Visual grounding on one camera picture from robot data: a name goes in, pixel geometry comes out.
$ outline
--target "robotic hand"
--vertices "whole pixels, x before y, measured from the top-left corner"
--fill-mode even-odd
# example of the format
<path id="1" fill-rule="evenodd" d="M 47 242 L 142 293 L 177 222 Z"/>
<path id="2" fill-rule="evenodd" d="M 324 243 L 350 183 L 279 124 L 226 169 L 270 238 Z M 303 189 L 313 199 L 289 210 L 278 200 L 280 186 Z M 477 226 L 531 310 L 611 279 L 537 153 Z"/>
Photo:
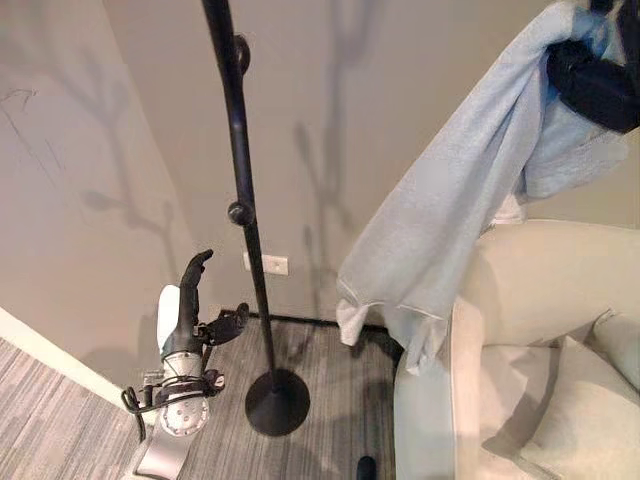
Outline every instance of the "robotic hand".
<path id="1" fill-rule="evenodd" d="M 224 389 L 224 375 L 207 370 L 207 363 L 213 346 L 242 333 L 249 307 L 242 303 L 235 312 L 223 312 L 214 322 L 199 322 L 198 284 L 204 263 L 212 256 L 212 250 L 197 254 L 189 262 L 180 287 L 167 285 L 160 294 L 157 340 L 163 369 L 145 373 L 143 405 L 133 388 L 122 392 L 122 401 L 136 416 L 140 431 L 140 445 L 122 480 L 175 480 L 195 435 L 209 420 L 207 397 Z M 142 414 L 151 411 L 157 411 L 157 417 L 150 438 L 146 438 Z"/>

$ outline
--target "light blue blanket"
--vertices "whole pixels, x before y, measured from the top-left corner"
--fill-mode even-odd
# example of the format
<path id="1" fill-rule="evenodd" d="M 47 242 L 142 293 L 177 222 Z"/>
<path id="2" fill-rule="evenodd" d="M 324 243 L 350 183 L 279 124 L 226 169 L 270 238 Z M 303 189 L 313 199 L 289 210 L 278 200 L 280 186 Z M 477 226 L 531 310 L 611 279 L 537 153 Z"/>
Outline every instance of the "light blue blanket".
<path id="1" fill-rule="evenodd" d="M 613 26 L 572 3 L 549 6 L 496 60 L 386 198 L 338 275 L 341 339 L 377 310 L 419 373 L 440 348 L 475 241 L 517 185 L 543 198 L 609 171 L 622 138 L 569 110 L 546 77 L 546 48 L 584 39 L 616 58 Z"/>

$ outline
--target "black microphone stand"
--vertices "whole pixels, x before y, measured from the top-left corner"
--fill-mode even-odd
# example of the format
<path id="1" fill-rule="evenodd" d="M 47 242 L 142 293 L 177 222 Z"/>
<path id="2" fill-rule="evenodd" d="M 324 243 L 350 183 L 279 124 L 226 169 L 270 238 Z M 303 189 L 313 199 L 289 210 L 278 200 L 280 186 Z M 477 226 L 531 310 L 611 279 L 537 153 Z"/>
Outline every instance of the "black microphone stand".
<path id="1" fill-rule="evenodd" d="M 287 435 L 304 422 L 310 400 L 309 390 L 300 377 L 289 370 L 276 368 L 242 88 L 242 77 L 249 68 L 251 52 L 245 39 L 233 33 L 227 0 L 203 0 L 202 4 L 222 77 L 231 135 L 238 200 L 229 206 L 228 214 L 233 223 L 244 229 L 269 365 L 269 371 L 258 377 L 249 388 L 245 413 L 258 432 L 269 436 Z"/>

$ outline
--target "floor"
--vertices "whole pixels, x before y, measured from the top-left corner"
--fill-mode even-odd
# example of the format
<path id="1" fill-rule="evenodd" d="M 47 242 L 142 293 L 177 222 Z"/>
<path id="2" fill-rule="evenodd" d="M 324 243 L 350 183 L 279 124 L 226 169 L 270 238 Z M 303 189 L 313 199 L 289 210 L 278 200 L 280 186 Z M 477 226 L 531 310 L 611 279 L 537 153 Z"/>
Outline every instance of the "floor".
<path id="1" fill-rule="evenodd" d="M 281 366 L 311 394 L 305 423 L 284 438 L 254 432 L 244 395 L 265 370 L 259 323 L 218 348 L 226 376 L 181 479 L 355 478 L 362 455 L 394 477 L 393 374 L 399 347 L 365 332 L 354 348 L 334 327 L 273 323 Z M 133 418 L 0 340 L 0 479 L 118 479 L 137 443 Z"/>

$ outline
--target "white wall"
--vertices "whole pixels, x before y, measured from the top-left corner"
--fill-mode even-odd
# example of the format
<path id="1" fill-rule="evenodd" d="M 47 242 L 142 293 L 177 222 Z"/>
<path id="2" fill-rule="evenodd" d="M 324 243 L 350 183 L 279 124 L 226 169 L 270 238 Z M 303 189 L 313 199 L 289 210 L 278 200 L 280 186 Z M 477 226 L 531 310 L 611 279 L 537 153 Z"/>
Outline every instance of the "white wall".
<path id="1" fill-rule="evenodd" d="M 500 51 L 549 3 L 232 0 L 275 313 L 334 318 L 335 274 L 358 234 Z M 196 240 L 219 252 L 206 289 L 253 298 L 234 199 L 224 98 L 199 0 L 105 0 Z M 637 226 L 638 157 L 541 203 L 545 217 Z"/>
<path id="2" fill-rule="evenodd" d="M 0 305 L 137 384 L 193 253 L 173 185 L 102 2 L 3 1 L 0 22 Z"/>

